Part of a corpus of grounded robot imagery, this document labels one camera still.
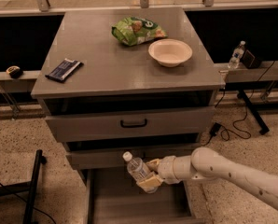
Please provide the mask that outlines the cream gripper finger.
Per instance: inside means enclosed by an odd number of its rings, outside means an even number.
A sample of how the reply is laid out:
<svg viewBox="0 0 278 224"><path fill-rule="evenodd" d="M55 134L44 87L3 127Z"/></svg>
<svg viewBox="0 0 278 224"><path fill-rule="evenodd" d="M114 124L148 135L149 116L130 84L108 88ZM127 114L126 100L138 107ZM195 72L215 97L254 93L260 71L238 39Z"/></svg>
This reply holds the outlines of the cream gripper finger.
<svg viewBox="0 0 278 224"><path fill-rule="evenodd" d="M158 175L152 175L142 181L137 181L136 184L144 191L156 191L162 182L163 180Z"/></svg>
<svg viewBox="0 0 278 224"><path fill-rule="evenodd" d="M147 166L151 171L154 171L154 172L157 172L157 171L158 171L159 165L160 165L160 159L154 159L154 160L148 161L148 162L146 163L146 166Z"/></svg>

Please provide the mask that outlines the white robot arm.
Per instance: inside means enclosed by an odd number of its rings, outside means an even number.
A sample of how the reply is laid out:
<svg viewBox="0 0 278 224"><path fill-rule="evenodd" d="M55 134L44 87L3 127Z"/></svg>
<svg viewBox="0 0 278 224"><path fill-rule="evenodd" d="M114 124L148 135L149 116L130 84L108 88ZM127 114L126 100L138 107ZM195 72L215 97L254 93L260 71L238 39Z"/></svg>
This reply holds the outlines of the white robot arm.
<svg viewBox="0 0 278 224"><path fill-rule="evenodd" d="M141 189L157 188L162 183L222 178L278 211L278 175L230 161L208 147L196 148L188 156L155 159L146 166L151 176L137 183Z"/></svg>

